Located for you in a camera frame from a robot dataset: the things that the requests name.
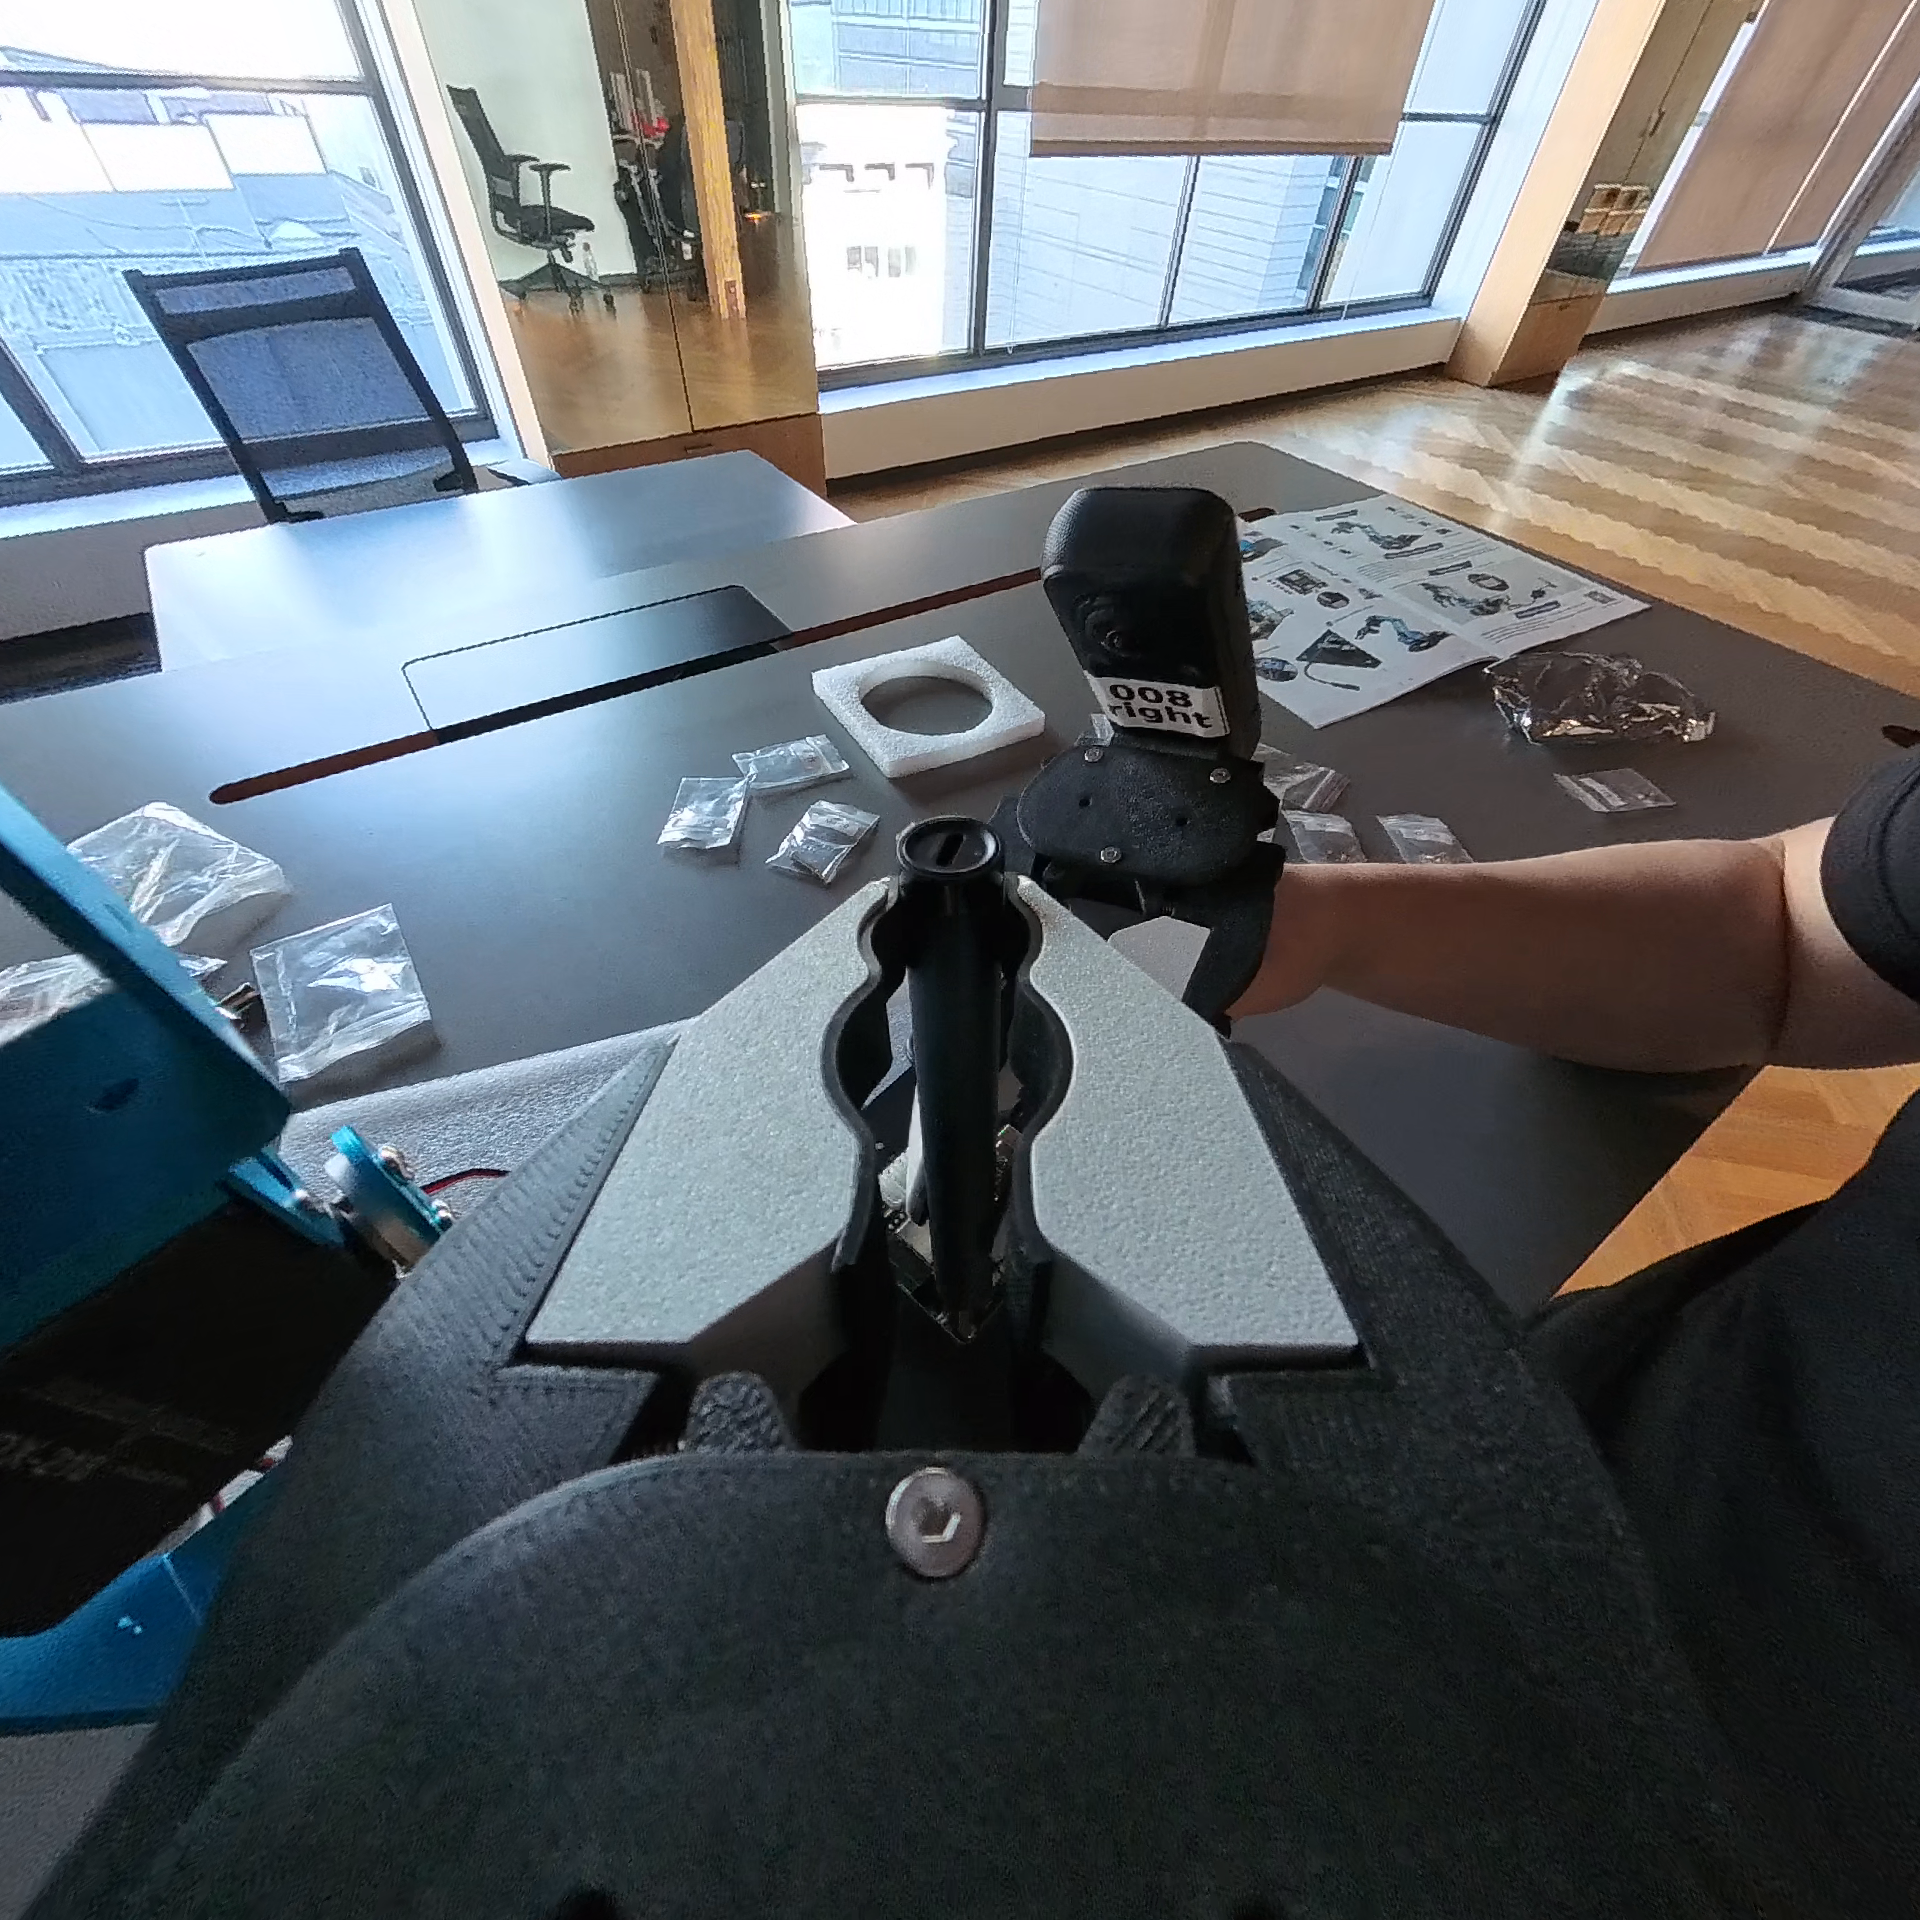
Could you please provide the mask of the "crumpled clear plastic wrap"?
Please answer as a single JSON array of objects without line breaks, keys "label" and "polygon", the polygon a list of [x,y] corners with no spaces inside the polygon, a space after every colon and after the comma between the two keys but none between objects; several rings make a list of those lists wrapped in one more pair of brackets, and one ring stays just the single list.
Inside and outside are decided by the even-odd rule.
[{"label": "crumpled clear plastic wrap", "polygon": [[1716,710],[1636,655],[1527,653],[1483,668],[1504,725],[1532,745],[1707,740]]}]

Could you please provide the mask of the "wide beige roller blind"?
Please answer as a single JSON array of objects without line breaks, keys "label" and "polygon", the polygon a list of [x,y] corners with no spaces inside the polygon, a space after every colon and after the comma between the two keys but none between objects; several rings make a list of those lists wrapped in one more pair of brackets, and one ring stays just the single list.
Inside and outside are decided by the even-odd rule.
[{"label": "wide beige roller blind", "polygon": [[1040,1],[1040,157],[1384,156],[1433,1]]}]

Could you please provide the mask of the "light grey desk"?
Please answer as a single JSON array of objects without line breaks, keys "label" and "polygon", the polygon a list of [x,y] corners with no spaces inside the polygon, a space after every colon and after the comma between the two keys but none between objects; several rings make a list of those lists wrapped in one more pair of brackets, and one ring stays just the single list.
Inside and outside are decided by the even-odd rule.
[{"label": "light grey desk", "polygon": [[147,555],[159,661],[215,665],[540,607],[562,590],[848,523],[759,455],[727,449],[170,541]]}]

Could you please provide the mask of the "white foam sheet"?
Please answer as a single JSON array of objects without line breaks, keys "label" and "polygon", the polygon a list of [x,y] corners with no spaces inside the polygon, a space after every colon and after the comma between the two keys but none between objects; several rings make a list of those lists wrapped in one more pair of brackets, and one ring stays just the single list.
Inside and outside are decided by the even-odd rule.
[{"label": "white foam sheet", "polygon": [[636,1060],[671,1049],[684,1022],[564,1046],[535,1057],[352,1094],[296,1113],[280,1136],[280,1159],[313,1193],[331,1193],[331,1136],[352,1127],[371,1148],[400,1151],[420,1187],[450,1183],[492,1167],[513,1175],[540,1144]]}]

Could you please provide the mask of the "group of small parts bags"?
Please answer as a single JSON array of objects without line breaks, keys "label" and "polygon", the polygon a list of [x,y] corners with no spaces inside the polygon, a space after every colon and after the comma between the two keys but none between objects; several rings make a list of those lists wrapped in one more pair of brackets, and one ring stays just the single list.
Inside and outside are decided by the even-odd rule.
[{"label": "group of small parts bags", "polygon": [[[1298,856],[1309,864],[1362,864],[1357,827],[1332,808],[1349,780],[1332,767],[1257,745],[1265,785],[1280,803],[1280,820]],[[737,776],[693,775],[679,781],[658,844],[709,856],[737,855],[754,800],[772,800],[848,776],[850,764],[828,735],[804,735],[737,756]],[[1559,775],[1556,785],[1599,816],[1666,808],[1674,800],[1634,771]],[[769,864],[775,870],[833,884],[875,837],[880,817],[845,800],[815,800],[786,827]],[[1432,814],[1384,814],[1378,827],[1400,861],[1410,865],[1467,864],[1472,852]]]}]

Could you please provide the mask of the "printed instruction manual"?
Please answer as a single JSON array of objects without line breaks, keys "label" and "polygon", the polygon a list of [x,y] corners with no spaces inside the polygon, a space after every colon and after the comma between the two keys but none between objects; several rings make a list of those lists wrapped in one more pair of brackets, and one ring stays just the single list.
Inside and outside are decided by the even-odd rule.
[{"label": "printed instruction manual", "polygon": [[1645,606],[1393,496],[1239,518],[1255,683],[1325,728]]}]

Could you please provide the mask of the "flat large clear bag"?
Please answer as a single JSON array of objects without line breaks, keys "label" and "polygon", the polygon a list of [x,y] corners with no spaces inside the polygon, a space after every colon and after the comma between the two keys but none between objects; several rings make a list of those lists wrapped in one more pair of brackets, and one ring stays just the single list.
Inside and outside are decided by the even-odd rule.
[{"label": "flat large clear bag", "polygon": [[393,903],[288,932],[250,956],[283,1085],[371,1065],[435,1038]]}]

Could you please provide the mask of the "person's black clothing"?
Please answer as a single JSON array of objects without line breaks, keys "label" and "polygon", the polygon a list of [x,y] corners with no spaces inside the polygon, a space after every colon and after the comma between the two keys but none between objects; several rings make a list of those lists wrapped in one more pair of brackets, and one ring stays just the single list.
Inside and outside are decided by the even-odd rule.
[{"label": "person's black clothing", "polygon": [[1527,1331],[1801,1915],[1917,1912],[1917,1113],[1828,1200]]}]

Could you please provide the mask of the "white foam square frame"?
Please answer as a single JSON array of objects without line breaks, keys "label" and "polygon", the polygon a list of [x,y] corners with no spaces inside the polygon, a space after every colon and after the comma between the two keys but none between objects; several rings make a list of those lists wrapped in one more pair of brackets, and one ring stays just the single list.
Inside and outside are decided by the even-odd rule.
[{"label": "white foam square frame", "polygon": [[[1045,732],[1045,710],[957,636],[817,670],[812,691],[850,734],[880,776],[892,781],[978,761]],[[940,680],[985,700],[988,710],[965,732],[925,734],[888,725],[868,695],[898,680]]]}]

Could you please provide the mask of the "black electric screwdriver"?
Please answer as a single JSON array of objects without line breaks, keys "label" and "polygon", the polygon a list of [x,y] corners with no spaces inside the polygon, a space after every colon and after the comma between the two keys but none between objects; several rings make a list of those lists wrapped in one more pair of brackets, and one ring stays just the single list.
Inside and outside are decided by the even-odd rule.
[{"label": "black electric screwdriver", "polygon": [[898,837],[898,913],[920,1080],[933,1287],[969,1340],[993,1304],[1002,1073],[1002,844],[941,816]]}]

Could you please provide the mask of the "person's right forearm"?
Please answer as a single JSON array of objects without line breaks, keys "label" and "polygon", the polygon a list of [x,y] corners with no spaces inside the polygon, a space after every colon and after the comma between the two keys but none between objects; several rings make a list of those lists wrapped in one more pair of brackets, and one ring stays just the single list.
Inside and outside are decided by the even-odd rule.
[{"label": "person's right forearm", "polygon": [[1916,751],[1756,838],[1288,868],[1232,1012],[1332,989],[1604,1070],[1913,1065],[1916,876]]}]

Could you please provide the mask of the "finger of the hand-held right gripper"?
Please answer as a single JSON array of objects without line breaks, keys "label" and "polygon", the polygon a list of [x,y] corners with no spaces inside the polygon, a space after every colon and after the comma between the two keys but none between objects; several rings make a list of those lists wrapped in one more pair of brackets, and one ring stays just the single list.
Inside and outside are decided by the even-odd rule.
[{"label": "finger of the hand-held right gripper", "polygon": [[1188,1005],[1188,987],[1204,951],[1204,927],[1156,917],[1111,932],[1111,948],[1152,976],[1173,999]]}]

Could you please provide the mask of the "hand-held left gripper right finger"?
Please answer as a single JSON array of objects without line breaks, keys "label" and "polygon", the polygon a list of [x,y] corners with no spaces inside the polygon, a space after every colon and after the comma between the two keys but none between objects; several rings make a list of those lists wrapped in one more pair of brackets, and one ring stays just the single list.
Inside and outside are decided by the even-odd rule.
[{"label": "hand-held left gripper right finger", "polygon": [[1067,1079],[1026,1150],[1045,1347],[1076,1379],[1349,1363],[1361,1344],[1220,1035],[1036,883],[1026,987]]}]

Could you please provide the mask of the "beige roller blinds row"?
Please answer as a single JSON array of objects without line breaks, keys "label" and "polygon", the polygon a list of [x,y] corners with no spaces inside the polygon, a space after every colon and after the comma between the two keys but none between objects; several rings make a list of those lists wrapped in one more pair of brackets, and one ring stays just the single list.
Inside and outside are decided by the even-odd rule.
[{"label": "beige roller blinds row", "polygon": [[1913,96],[1916,1],[1767,1],[1633,275],[1807,248]]}]

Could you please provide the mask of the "black mesh office chair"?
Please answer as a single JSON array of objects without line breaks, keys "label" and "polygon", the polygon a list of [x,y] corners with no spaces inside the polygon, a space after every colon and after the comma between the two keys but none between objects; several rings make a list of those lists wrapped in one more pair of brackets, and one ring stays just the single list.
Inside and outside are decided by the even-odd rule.
[{"label": "black mesh office chair", "polygon": [[125,284],[265,520],[484,491],[359,248]]}]

